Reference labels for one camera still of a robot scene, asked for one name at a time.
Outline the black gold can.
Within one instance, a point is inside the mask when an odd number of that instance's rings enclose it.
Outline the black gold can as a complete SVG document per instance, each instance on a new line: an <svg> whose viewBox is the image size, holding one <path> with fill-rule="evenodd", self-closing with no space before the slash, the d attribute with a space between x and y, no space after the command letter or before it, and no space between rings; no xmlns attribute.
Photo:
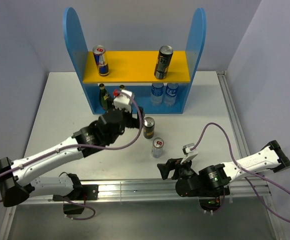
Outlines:
<svg viewBox="0 0 290 240"><path fill-rule="evenodd" d="M158 51L157 61L154 69L154 76L157 79L165 79L173 56L173 48L163 45Z"/></svg>
<svg viewBox="0 0 290 240"><path fill-rule="evenodd" d="M155 133L155 120L152 117L143 119L143 136L146 139L151 139Z"/></svg>

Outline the green glass bottle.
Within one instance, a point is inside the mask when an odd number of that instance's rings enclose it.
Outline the green glass bottle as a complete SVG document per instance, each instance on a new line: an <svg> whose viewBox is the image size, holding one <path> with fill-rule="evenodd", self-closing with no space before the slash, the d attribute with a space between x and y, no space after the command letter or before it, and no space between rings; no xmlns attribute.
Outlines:
<svg viewBox="0 0 290 240"><path fill-rule="evenodd" d="M124 89L125 89L125 86L124 86L123 84L121 84L121 85L119 86L119 89L120 89L120 90L124 90Z"/></svg>
<svg viewBox="0 0 290 240"><path fill-rule="evenodd" d="M101 107L104 110L109 109L108 99L110 98L110 94L106 90L106 87L103 83L99 84L99 102Z"/></svg>

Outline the black gold can front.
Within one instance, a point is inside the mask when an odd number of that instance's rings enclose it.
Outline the black gold can front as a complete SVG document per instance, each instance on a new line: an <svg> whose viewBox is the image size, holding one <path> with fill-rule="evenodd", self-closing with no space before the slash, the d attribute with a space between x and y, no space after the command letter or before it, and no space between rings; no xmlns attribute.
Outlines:
<svg viewBox="0 0 290 240"><path fill-rule="evenodd" d="M157 61L154 69L154 76L157 79L165 79L173 56L173 48L163 45L158 51Z"/></svg>

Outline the blue silver energy drink can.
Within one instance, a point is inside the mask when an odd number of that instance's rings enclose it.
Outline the blue silver energy drink can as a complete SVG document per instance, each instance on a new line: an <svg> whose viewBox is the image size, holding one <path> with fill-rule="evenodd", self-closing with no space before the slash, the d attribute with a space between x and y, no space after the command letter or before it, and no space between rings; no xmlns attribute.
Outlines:
<svg viewBox="0 0 290 240"><path fill-rule="evenodd" d="M92 49L93 57L100 76L109 74L109 64L106 57L106 49L102 45L96 45Z"/></svg>

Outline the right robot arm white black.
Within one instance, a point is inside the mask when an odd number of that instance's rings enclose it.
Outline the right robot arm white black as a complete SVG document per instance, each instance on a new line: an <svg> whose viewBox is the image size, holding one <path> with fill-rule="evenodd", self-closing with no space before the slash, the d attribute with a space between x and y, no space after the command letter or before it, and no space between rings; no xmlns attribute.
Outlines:
<svg viewBox="0 0 290 240"><path fill-rule="evenodd" d="M158 163L161 178L166 180L174 171L175 191L180 197L216 198L229 195L228 185L245 178L251 173L271 170L274 173L290 168L290 160L276 140L270 141L261 151L234 162L222 162L210 165L195 172L192 160L198 155L194 144L183 147L183 158L170 158L166 163Z"/></svg>

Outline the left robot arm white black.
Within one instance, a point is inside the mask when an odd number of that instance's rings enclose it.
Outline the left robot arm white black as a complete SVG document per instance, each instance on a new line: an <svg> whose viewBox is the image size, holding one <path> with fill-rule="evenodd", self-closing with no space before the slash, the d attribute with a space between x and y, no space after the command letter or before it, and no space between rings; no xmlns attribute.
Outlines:
<svg viewBox="0 0 290 240"><path fill-rule="evenodd" d="M22 159L0 159L0 195L4 207L13 207L36 196L58 195L76 200L83 186L76 174L64 177L42 175L66 163L80 160L110 146L126 128L142 129L143 109L137 117L126 109L111 108L88 126L73 133L63 142Z"/></svg>

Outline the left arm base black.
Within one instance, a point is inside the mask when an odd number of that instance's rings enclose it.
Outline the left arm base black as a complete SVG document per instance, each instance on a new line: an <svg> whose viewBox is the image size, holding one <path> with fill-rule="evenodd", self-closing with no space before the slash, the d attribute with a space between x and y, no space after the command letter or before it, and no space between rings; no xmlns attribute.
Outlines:
<svg viewBox="0 0 290 240"><path fill-rule="evenodd" d="M54 202L63 202L63 213L68 216L76 217L81 215L88 201L95 201L98 199L99 185L98 184L83 184L82 188L78 191L77 195L73 196L60 196L53 195Z"/></svg>

